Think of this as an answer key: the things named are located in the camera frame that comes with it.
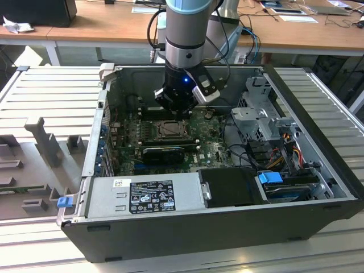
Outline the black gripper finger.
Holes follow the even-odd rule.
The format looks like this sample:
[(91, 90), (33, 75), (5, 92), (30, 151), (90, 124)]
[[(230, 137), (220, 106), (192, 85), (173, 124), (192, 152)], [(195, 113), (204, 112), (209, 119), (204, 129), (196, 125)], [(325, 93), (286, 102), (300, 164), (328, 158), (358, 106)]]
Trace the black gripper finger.
[(198, 101), (194, 96), (184, 96), (183, 104), (182, 119), (189, 119), (191, 115), (189, 112), (198, 105)]
[(176, 119), (182, 119), (180, 106), (178, 105), (177, 101), (174, 101), (167, 96), (164, 89), (155, 91), (155, 101), (166, 111), (172, 114)]

